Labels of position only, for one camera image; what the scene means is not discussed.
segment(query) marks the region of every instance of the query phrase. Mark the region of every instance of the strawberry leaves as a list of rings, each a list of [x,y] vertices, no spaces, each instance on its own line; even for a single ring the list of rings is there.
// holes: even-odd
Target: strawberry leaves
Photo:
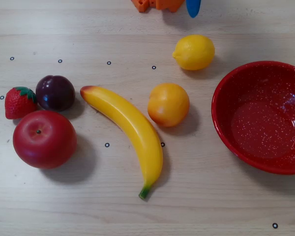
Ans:
[[[16,91],[20,91],[20,96],[27,95],[28,99],[32,99],[33,103],[37,103],[37,98],[33,90],[27,87],[15,87]]]

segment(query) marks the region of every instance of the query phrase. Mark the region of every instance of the orange toy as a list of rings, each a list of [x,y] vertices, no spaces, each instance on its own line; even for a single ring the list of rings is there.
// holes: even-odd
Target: orange toy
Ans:
[[[185,0],[131,0],[139,12],[145,12],[149,6],[157,10],[168,8],[171,12],[177,12]]]

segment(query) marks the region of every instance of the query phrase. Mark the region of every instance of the banana tip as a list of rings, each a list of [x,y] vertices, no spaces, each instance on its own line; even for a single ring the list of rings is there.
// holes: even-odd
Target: banana tip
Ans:
[[[86,93],[88,90],[93,89],[94,87],[96,87],[96,86],[84,86],[84,87],[82,87],[82,88],[80,89],[80,95],[81,95],[81,97],[84,99],[84,95],[85,95],[85,93]]]
[[[145,200],[148,196],[149,191],[150,191],[150,187],[143,187],[142,191],[139,194],[139,197],[142,200]]]

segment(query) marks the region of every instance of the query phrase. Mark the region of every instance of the bowl rim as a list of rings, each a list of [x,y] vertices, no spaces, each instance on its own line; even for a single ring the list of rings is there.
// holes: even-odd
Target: bowl rim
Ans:
[[[249,159],[248,157],[246,157],[244,154],[242,154],[240,151],[238,151],[229,141],[228,139],[225,137],[225,135],[222,133],[221,131],[221,126],[218,122],[217,119],[217,111],[216,111],[216,107],[217,107],[217,99],[219,96],[219,93],[222,89],[222,87],[237,73],[247,69],[247,68],[251,68],[257,65],[267,65],[267,66],[285,66],[286,68],[290,68],[290,69],[295,69],[295,66],[287,64],[287,63],[283,63],[283,62],[279,62],[279,61],[271,61],[271,60],[264,60],[264,61],[255,61],[255,62],[251,62],[251,63],[247,63],[244,65],[241,65],[239,67],[237,67],[236,69],[232,70],[230,73],[228,73],[218,84],[218,86],[216,87],[214,94],[213,94],[213,98],[212,98],[212,104],[211,104],[211,115],[212,115],[212,120],[213,120],[213,124],[215,127],[215,130],[218,134],[218,136],[220,137],[220,139],[222,140],[222,142],[224,143],[224,145],[233,153],[235,154],[239,159],[241,159],[242,161],[246,162],[247,164],[269,172],[269,173],[273,173],[273,174],[279,174],[279,175],[295,175],[295,170],[282,170],[280,168],[276,168],[276,167],[270,167],[267,166],[265,164],[253,161],[251,159]]]

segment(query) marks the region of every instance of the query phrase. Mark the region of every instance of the strawberry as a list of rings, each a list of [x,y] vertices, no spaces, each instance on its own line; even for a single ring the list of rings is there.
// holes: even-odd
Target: strawberry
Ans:
[[[5,117],[19,119],[37,110],[35,93],[27,87],[15,87],[5,97]]]

